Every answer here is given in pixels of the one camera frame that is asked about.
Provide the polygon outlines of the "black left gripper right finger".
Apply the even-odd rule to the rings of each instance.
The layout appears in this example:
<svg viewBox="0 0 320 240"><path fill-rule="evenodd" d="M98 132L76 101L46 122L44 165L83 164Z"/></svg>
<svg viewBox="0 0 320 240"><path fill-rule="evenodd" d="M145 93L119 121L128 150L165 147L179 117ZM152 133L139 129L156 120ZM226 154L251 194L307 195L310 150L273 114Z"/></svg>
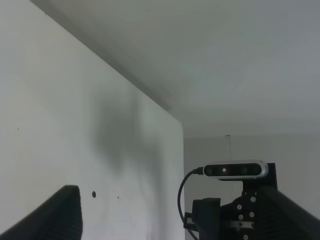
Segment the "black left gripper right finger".
<svg viewBox="0 0 320 240"><path fill-rule="evenodd" d="M257 194L256 240L319 240L320 220L272 187Z"/></svg>

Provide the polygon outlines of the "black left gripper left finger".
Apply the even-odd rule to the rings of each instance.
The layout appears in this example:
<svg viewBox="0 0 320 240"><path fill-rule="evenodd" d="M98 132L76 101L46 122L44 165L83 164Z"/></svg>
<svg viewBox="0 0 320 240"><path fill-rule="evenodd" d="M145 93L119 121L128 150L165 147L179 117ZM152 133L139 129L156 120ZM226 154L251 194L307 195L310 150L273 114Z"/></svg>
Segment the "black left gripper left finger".
<svg viewBox="0 0 320 240"><path fill-rule="evenodd" d="M80 240L83 217L80 188L65 185L43 204L4 231L2 240Z"/></svg>

